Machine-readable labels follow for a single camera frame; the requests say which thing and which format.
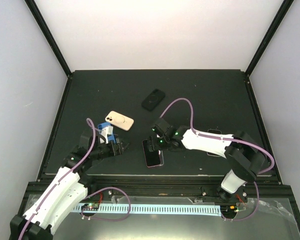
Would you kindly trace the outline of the beige phone case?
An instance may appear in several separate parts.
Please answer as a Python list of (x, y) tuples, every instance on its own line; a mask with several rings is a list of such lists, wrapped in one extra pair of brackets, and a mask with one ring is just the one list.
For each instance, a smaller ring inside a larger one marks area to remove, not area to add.
[(110, 111), (105, 117), (105, 121), (125, 131), (129, 131), (134, 124), (134, 120), (132, 118), (116, 111)]

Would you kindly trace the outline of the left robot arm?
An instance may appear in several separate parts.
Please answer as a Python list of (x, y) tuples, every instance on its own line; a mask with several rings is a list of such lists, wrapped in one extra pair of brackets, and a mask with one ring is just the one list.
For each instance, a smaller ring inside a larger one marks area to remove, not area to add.
[(38, 200), (23, 214), (10, 221), (11, 240), (51, 240), (61, 223), (84, 200), (112, 190), (100, 188), (87, 175), (94, 160), (119, 156), (124, 152), (120, 138), (109, 139), (94, 130), (66, 158), (50, 185)]

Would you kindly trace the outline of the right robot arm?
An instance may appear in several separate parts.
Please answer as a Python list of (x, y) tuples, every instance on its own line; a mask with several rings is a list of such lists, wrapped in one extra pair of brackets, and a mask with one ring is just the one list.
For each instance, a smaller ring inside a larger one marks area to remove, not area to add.
[(190, 126), (176, 128), (163, 118), (156, 120), (152, 131), (153, 135), (146, 140), (150, 152), (196, 150), (226, 159), (230, 171), (217, 189), (218, 198), (224, 202), (230, 201), (241, 186), (254, 182), (266, 162), (267, 152), (249, 142), (250, 136), (242, 131), (222, 135), (198, 131)]

